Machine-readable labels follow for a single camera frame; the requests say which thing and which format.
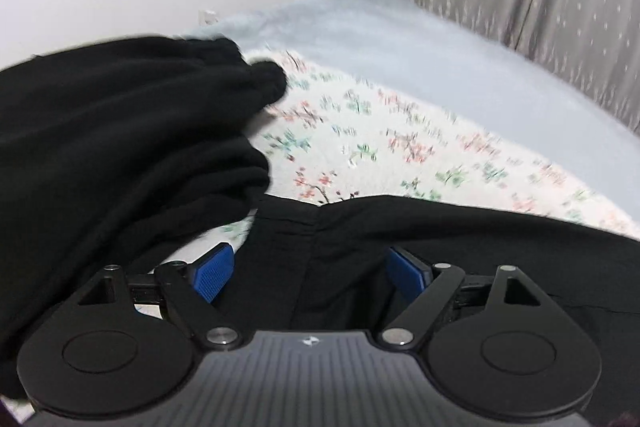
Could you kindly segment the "floral white bed sheet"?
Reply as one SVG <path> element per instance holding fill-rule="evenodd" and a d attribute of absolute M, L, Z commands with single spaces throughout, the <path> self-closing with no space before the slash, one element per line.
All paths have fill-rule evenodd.
<path fill-rule="evenodd" d="M 515 211 L 638 239 L 639 222 L 548 158 L 410 95 L 293 51 L 273 61 L 288 91 L 250 143 L 268 158 L 272 195 L 314 205 L 395 195 Z"/>

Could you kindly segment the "light grey blanket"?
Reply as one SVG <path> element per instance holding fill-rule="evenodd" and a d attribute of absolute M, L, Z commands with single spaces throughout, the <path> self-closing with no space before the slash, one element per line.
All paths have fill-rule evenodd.
<path fill-rule="evenodd" d="M 585 95 L 411 0 L 295 0 L 188 34 L 294 50 L 449 108 L 566 167 L 639 171 L 638 136 Z"/>

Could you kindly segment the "folded black garment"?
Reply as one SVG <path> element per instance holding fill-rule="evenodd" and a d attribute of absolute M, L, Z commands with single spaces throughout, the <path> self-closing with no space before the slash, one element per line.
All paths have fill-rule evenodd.
<path fill-rule="evenodd" d="M 286 91 L 215 40 L 138 37 L 1 74 L 1 392 L 46 314 L 104 265 L 148 271 L 244 219 L 269 165 L 244 130 Z"/>

